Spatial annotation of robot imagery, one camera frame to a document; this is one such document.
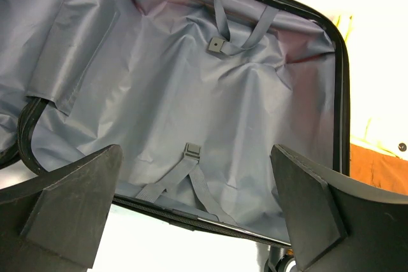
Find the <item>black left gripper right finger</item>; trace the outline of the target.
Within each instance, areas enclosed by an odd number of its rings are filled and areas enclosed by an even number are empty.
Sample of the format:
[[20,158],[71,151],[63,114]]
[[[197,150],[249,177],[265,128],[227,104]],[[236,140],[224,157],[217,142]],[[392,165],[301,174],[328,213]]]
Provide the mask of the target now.
[[271,162],[298,271],[407,271],[407,196],[283,145]]

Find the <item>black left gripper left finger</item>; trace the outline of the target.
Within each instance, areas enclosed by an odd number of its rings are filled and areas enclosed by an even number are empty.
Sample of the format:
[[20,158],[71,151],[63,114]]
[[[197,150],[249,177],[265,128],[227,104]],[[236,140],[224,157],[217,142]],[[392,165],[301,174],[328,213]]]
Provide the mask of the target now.
[[121,164],[110,145],[1,189],[1,271],[93,267]]

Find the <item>orange brown garment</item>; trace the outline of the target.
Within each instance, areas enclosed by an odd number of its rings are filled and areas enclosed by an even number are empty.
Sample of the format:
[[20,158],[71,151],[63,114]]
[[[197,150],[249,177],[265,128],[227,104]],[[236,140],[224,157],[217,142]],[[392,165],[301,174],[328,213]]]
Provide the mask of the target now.
[[407,195],[407,161],[354,144],[350,153],[351,178]]

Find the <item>yellow shirt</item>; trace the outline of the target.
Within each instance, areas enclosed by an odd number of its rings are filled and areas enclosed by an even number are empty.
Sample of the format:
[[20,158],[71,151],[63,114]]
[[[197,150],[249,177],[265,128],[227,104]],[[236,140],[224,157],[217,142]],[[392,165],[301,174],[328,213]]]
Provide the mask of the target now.
[[331,19],[349,52],[351,143],[407,160],[407,105],[397,97],[394,68],[365,46],[351,14]]

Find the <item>pink and teal kids suitcase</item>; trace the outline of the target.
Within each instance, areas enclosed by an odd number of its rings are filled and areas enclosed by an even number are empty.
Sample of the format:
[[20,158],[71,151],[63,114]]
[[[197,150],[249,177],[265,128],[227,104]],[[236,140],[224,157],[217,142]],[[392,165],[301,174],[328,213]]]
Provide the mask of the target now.
[[348,173],[348,72],[292,0],[1,0],[1,189],[118,145],[111,205],[288,249],[270,153]]

